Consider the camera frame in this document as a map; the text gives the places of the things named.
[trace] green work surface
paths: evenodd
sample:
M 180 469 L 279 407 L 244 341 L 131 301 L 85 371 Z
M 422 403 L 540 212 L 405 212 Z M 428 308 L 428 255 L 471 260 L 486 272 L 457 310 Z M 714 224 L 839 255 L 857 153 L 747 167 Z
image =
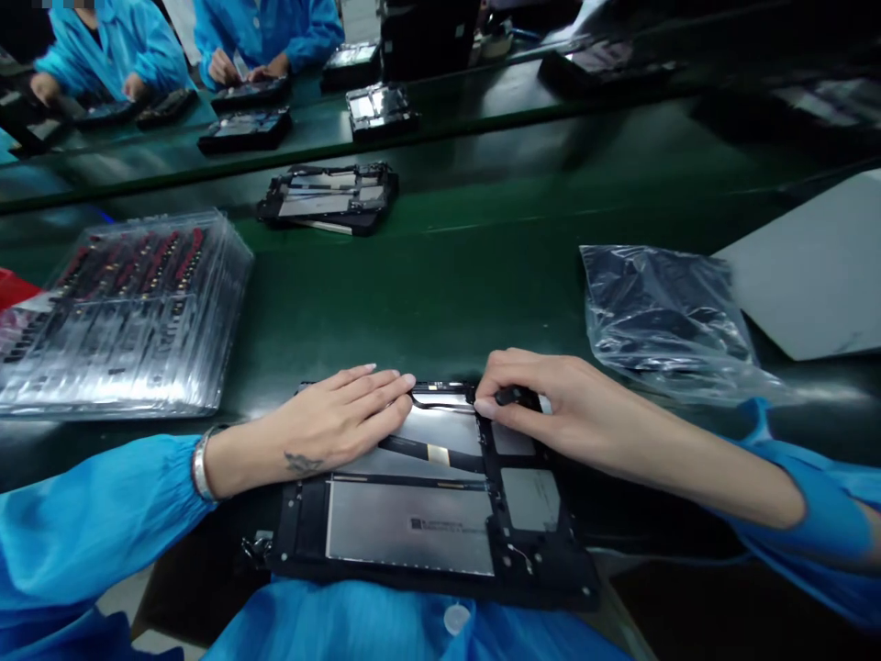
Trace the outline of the green work surface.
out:
M 379 232 L 271 232 L 251 209 L 271 173 L 96 207 L 0 218 L 0 264 L 41 283 L 81 227 L 101 212 L 137 216 L 206 204 L 229 210 L 256 253 L 221 411 L 209 420 L 0 424 L 0 490 L 64 471 L 154 433 L 199 433 L 248 420 L 304 380 L 369 362 L 422 379 L 478 378 L 496 348 L 521 346 L 593 361 L 585 333 L 583 243 L 649 243 L 711 253 L 784 209 L 775 185 L 811 173 L 800 159 L 732 146 L 692 122 L 681 102 L 368 153 L 401 173 L 401 197 Z M 877 356 L 795 364 L 761 333 L 763 365 L 805 403 L 773 429 L 845 461 L 881 465 Z M 730 409 L 679 405 L 719 433 L 748 431 Z M 272 529 L 278 490 L 224 505 L 206 524 L 230 539 Z
M 378 148 L 482 133 L 631 106 L 695 88 L 641 89 L 590 101 L 564 101 L 537 78 L 539 61 L 482 69 L 413 83 L 409 93 L 421 113 L 419 130 L 373 145 L 351 141 L 343 95 L 292 109 L 294 129 L 275 151 L 205 156 L 196 147 L 204 127 L 167 129 L 156 140 L 102 145 L 100 149 L 44 156 L 0 167 L 0 212 L 70 204 L 85 199 L 180 185 L 225 175 L 353 155 Z

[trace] red component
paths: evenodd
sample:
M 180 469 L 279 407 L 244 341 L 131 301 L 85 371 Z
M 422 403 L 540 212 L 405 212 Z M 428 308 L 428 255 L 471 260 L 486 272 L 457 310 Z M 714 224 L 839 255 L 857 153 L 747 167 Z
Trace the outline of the red component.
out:
M 0 310 L 28 300 L 42 291 L 38 286 L 22 280 L 12 271 L 0 268 Z

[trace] blue sleeve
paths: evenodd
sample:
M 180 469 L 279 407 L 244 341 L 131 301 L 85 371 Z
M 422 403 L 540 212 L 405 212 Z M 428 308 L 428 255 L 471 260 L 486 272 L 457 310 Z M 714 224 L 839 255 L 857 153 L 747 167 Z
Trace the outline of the blue sleeve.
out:
M 291 73 L 297 73 L 309 64 L 324 64 L 345 37 L 333 0 L 307 1 L 309 29 L 306 34 L 291 39 L 284 49 Z
M 223 49 L 230 59 L 236 52 L 236 42 L 223 27 L 219 17 L 207 0 L 194 0 L 195 8 L 195 46 L 202 53 L 199 74 L 202 82 L 212 92 L 220 89 L 220 85 L 208 74 L 214 51 Z
M 134 72 L 150 88 L 161 94 L 168 94 L 182 87 L 193 87 L 186 68 L 184 49 L 159 7 L 148 0 L 125 3 L 124 9 L 128 13 L 129 24 L 140 35 L 146 49 L 138 54 Z
M 86 616 L 202 520 L 212 506 L 190 477 L 197 442 L 153 436 L 0 495 L 0 657 Z
M 49 47 L 49 51 L 43 57 L 34 61 L 34 70 L 51 75 L 58 81 L 62 91 L 69 96 L 78 96 L 83 92 L 99 89 L 101 82 L 95 73 L 67 47 L 66 42 L 70 38 L 67 27 L 57 18 L 55 11 L 52 9 L 49 12 L 55 43 Z
M 723 518 L 744 545 L 779 574 L 860 628 L 881 632 L 881 576 L 832 569 L 810 559 L 834 558 L 847 566 L 869 555 L 871 527 L 855 501 L 881 511 L 881 469 L 833 462 L 777 441 L 768 429 L 767 404 L 752 400 L 746 407 L 757 426 L 737 444 L 785 470 L 800 489 L 807 513 L 786 531 Z

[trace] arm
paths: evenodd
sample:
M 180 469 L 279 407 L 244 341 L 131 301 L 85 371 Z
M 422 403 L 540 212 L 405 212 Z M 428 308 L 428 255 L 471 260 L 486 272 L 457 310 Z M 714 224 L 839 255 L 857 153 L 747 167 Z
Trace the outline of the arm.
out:
M 55 10 L 50 11 L 49 16 L 56 41 L 43 57 L 34 61 L 34 70 L 50 75 L 61 86 L 61 90 L 70 96 L 99 88 L 100 81 L 88 64 L 76 57 L 65 45 L 67 28 L 56 17 Z
M 0 496 L 0 631 L 84 613 L 211 506 L 190 478 L 198 437 L 154 436 Z
M 416 378 L 373 369 L 344 370 L 212 437 L 205 452 L 212 493 L 224 499 L 322 473 L 375 447 L 407 417 Z M 0 496 L 0 656 L 5 634 L 59 632 L 213 509 L 192 481 L 198 440 L 135 441 Z
M 135 27 L 146 49 L 135 60 L 134 73 L 160 94 L 192 87 L 184 49 L 159 7 L 148 0 L 126 3 L 125 10 L 129 24 Z
M 515 384 L 546 395 L 552 415 L 498 407 L 492 396 Z M 824 457 L 770 440 L 726 441 L 572 357 L 493 353 L 476 396 L 482 415 L 575 461 L 714 511 L 773 568 L 852 620 L 861 613 L 842 603 L 845 594 L 866 603 L 881 596 L 872 578 L 881 568 L 881 500 L 871 498 L 881 471 L 865 469 L 874 488 L 852 494 Z M 859 623 L 881 627 L 881 613 Z
M 308 0 L 308 12 L 306 34 L 291 39 L 284 49 L 291 73 L 309 64 L 323 64 L 345 38 L 333 0 Z
M 218 50 L 225 53 L 226 59 L 230 61 L 229 66 L 232 66 L 231 58 L 236 51 L 236 43 L 215 15 L 208 0 L 194 0 L 193 4 L 195 7 L 195 46 L 202 53 L 199 74 L 206 87 L 212 92 L 216 92 L 222 85 L 214 79 L 210 72 L 214 53 Z

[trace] wire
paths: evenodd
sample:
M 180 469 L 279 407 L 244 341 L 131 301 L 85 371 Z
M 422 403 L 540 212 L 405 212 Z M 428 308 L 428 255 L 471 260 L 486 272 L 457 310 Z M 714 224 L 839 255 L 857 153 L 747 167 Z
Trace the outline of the wire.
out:
M 526 561 L 526 571 L 532 576 L 532 562 L 530 561 L 530 557 L 520 551 L 514 544 L 510 543 L 507 548 L 513 551 L 516 554 L 520 554 L 523 556 L 523 559 Z

